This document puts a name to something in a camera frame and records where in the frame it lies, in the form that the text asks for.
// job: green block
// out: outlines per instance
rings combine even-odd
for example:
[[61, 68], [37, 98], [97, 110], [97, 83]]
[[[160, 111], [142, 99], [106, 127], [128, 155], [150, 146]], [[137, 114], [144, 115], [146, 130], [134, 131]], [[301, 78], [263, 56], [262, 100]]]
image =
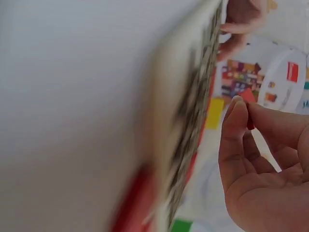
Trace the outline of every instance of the green block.
[[305, 83], [305, 88], [304, 89], [309, 89], [309, 82], [308, 81]]
[[191, 221], [174, 220], [173, 228], [171, 232], [189, 232], [192, 226]]

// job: white wall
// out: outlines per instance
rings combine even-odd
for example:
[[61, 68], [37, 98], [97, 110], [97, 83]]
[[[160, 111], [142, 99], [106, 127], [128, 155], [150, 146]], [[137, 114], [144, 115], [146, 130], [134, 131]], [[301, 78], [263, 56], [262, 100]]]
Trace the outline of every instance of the white wall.
[[107, 231], [147, 57], [198, 1], [0, 1], [0, 231]]

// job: hand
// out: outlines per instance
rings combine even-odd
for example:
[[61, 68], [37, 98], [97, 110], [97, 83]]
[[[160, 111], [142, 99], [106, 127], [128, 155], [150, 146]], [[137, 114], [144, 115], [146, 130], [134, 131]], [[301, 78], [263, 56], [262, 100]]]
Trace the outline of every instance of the hand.
[[249, 34], [264, 25], [267, 15], [267, 0], [229, 0], [223, 32], [231, 38], [219, 47], [218, 61], [231, 58], [247, 45]]
[[[281, 167], [261, 156], [248, 113]], [[309, 117], [269, 110], [235, 97], [226, 113], [219, 167], [227, 210], [246, 232], [309, 231]]]

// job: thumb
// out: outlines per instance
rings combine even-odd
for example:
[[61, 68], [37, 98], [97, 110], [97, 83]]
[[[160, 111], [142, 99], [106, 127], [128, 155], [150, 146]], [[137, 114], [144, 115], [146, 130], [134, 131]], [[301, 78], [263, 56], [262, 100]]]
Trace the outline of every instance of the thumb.
[[240, 98], [233, 99], [222, 125], [219, 149], [219, 168], [225, 193], [232, 183], [246, 174], [242, 138], [247, 120], [246, 103]]

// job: flag sticker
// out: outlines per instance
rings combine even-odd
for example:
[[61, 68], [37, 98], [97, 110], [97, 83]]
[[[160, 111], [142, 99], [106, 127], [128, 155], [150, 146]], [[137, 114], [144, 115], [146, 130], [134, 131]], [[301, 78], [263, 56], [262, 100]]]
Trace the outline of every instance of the flag sticker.
[[288, 62], [287, 80], [297, 83], [299, 66], [296, 63]]

